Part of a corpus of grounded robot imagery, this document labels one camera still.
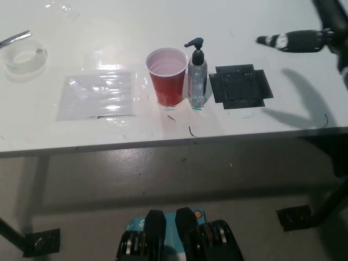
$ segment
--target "plastic sheet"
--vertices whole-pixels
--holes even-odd
[[[45,8],[57,14],[62,14],[67,18],[75,20],[80,14],[74,11],[69,4],[60,0],[50,1],[45,5]]]
[[[136,73],[94,70],[65,78],[57,121],[133,115]]]

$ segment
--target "clear plastic bottle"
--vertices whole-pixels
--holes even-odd
[[[208,65],[204,60],[202,65],[189,64],[189,100],[194,108],[202,108],[206,102]]]
[[[201,50],[203,41],[202,38],[196,38],[185,44],[185,47],[196,47],[188,66],[189,100],[194,108],[202,108],[206,101],[208,65]]]

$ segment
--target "scissors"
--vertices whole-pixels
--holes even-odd
[[[22,39],[25,39],[25,38],[31,36],[32,34],[29,32],[30,32],[30,30],[27,30],[27,31],[24,31],[20,34],[16,34],[10,38],[7,38],[6,40],[1,41],[0,48],[5,47],[7,45],[10,45],[13,42],[16,42],[16,41],[19,41],[19,40],[22,40]]]

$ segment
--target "gray floor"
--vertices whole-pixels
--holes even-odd
[[[44,260],[114,260],[132,217],[184,206],[225,219],[246,261],[348,259],[347,210],[306,231],[277,221],[276,209],[315,209],[338,184],[330,159],[299,139],[1,159],[0,170],[3,219],[61,228],[61,252]],[[22,260],[3,238],[0,260]]]

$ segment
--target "red plastic cup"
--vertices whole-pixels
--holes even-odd
[[[157,100],[164,106],[175,106],[182,100],[185,71],[189,59],[175,48],[161,48],[146,59]]]

